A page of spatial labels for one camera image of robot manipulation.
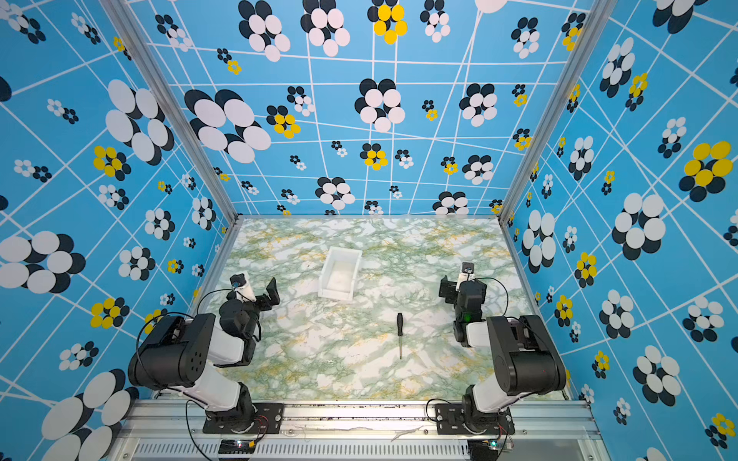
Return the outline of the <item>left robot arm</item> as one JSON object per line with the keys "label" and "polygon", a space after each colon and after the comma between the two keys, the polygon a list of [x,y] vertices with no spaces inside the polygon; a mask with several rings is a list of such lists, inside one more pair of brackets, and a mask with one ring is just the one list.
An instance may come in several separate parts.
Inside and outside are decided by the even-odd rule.
{"label": "left robot arm", "polygon": [[251,364],[261,338],[261,313],[280,303],[277,281],[256,295],[244,274],[230,278],[232,290],[219,313],[159,314],[136,347],[128,378],[138,387],[176,391],[205,409],[206,433],[279,431],[284,406],[255,405],[248,387],[220,371]]}

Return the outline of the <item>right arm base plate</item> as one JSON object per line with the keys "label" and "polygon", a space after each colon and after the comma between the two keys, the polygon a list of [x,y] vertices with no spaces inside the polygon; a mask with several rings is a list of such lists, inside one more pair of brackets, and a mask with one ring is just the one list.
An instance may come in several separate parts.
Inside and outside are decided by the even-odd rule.
{"label": "right arm base plate", "polygon": [[515,434],[510,410],[483,413],[466,403],[435,403],[432,410],[440,435],[506,436]]}

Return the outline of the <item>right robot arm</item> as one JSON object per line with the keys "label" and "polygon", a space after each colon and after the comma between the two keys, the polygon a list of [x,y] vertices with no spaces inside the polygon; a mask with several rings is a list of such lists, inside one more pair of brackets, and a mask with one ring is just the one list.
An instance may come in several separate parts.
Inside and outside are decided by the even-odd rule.
{"label": "right robot arm", "polygon": [[532,395],[566,386],[560,354],[537,315],[484,318],[487,285],[471,274],[452,282],[443,277],[439,297],[454,307],[453,332],[459,344],[491,353],[494,375],[467,388],[462,398],[464,424],[473,433],[501,426],[509,407]]}

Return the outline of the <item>black handled screwdriver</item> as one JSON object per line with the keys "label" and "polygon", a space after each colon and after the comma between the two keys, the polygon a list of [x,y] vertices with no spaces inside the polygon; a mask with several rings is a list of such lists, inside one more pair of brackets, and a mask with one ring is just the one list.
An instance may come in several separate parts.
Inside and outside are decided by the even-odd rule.
{"label": "black handled screwdriver", "polygon": [[396,315],[396,332],[398,337],[398,357],[403,359],[403,337],[404,337],[404,315],[398,312]]}

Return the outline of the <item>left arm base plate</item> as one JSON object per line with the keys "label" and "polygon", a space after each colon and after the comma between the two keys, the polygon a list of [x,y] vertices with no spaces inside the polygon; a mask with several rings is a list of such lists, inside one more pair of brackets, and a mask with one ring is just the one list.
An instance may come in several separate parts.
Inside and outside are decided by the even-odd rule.
{"label": "left arm base plate", "polygon": [[283,403],[256,403],[242,409],[206,412],[205,434],[277,434],[284,418]]}

